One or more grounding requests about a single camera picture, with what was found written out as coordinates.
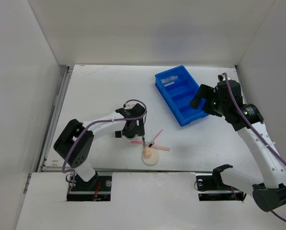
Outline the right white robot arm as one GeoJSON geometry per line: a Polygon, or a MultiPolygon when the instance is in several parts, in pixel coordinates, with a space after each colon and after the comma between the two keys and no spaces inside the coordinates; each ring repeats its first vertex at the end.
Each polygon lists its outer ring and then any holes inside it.
{"type": "Polygon", "coordinates": [[[250,195],[264,212],[286,205],[286,165],[272,143],[263,117],[253,104],[245,104],[240,84],[235,80],[220,81],[216,87],[202,84],[190,102],[193,109],[198,108],[205,99],[202,110],[222,117],[232,125],[247,145],[261,177],[252,177],[224,164],[213,169],[207,183],[212,190],[226,190],[233,187],[250,195]]]}

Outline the clear plastic bottle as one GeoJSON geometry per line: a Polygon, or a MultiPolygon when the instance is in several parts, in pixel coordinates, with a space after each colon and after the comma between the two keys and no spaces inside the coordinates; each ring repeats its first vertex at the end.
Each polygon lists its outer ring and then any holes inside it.
{"type": "Polygon", "coordinates": [[[161,79],[161,83],[164,87],[174,84],[178,80],[178,76],[169,76],[167,78],[161,79]]]}

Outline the peach concealer stick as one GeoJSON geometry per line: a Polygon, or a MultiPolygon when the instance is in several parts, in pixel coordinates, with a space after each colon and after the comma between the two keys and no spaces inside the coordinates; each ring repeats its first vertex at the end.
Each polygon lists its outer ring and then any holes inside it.
{"type": "Polygon", "coordinates": [[[168,151],[168,152],[171,150],[170,148],[167,148],[167,147],[161,147],[161,146],[155,146],[155,145],[152,145],[150,148],[153,148],[156,150],[168,151]]]}

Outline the beige round powder puff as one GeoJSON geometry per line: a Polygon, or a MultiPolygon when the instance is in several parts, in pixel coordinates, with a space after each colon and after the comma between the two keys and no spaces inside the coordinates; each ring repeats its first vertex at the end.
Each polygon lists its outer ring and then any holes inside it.
{"type": "Polygon", "coordinates": [[[142,154],[142,160],[147,166],[154,166],[159,162],[160,154],[157,149],[151,149],[150,152],[150,157],[146,157],[144,154],[142,154]]]}

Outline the grey eyeliner pencil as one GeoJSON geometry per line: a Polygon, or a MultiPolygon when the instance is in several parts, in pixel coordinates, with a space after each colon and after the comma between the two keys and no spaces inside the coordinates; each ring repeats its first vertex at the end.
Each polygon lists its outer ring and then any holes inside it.
{"type": "Polygon", "coordinates": [[[143,142],[143,146],[146,147],[146,140],[145,140],[145,136],[142,136],[142,142],[143,142]]]}

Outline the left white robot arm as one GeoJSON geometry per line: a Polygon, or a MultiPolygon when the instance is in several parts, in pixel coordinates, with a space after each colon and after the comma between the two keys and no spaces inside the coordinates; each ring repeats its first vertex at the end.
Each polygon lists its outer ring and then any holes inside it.
{"type": "Polygon", "coordinates": [[[144,137],[146,115],[146,105],[132,99],[105,117],[90,122],[70,120],[54,143],[55,152],[64,160],[62,172],[72,173],[70,186],[80,182],[84,189],[92,190],[99,177],[87,162],[93,141],[108,134],[127,139],[144,137]]]}

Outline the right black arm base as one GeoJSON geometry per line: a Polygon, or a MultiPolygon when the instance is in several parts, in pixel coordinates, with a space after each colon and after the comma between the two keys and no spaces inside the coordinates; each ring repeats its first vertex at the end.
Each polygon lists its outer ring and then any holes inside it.
{"type": "Polygon", "coordinates": [[[199,201],[244,201],[247,194],[228,185],[218,188],[211,173],[197,173],[194,188],[199,201]]]}

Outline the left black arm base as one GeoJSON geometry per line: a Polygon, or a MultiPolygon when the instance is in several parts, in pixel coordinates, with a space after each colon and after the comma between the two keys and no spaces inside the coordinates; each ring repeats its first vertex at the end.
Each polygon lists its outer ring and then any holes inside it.
{"type": "Polygon", "coordinates": [[[91,182],[84,182],[78,175],[66,175],[68,183],[67,201],[109,202],[111,201],[112,172],[99,172],[91,182]]]}

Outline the beige makeup sponge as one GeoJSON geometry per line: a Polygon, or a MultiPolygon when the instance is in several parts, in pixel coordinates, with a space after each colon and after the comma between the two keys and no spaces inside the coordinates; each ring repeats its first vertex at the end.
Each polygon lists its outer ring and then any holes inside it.
{"type": "Polygon", "coordinates": [[[150,147],[146,146],[146,147],[144,148],[143,157],[146,158],[146,159],[148,159],[148,158],[150,158],[151,156],[152,156],[152,152],[151,152],[151,150],[150,150],[150,147]]]}

